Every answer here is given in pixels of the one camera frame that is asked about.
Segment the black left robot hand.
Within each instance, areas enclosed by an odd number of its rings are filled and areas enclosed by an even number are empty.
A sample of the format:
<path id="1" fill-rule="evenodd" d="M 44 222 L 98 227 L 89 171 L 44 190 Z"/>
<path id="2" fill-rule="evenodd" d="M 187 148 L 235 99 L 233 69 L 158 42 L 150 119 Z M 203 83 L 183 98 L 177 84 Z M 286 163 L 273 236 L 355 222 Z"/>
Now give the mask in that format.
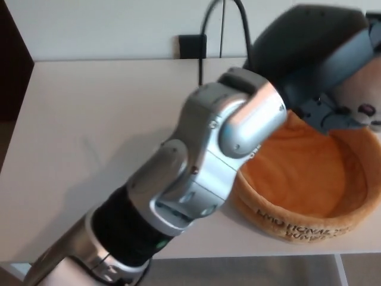
<path id="1" fill-rule="evenodd" d="M 244 67 L 269 80 L 311 127 L 380 132 L 380 14 L 296 5 L 270 24 Z"/>

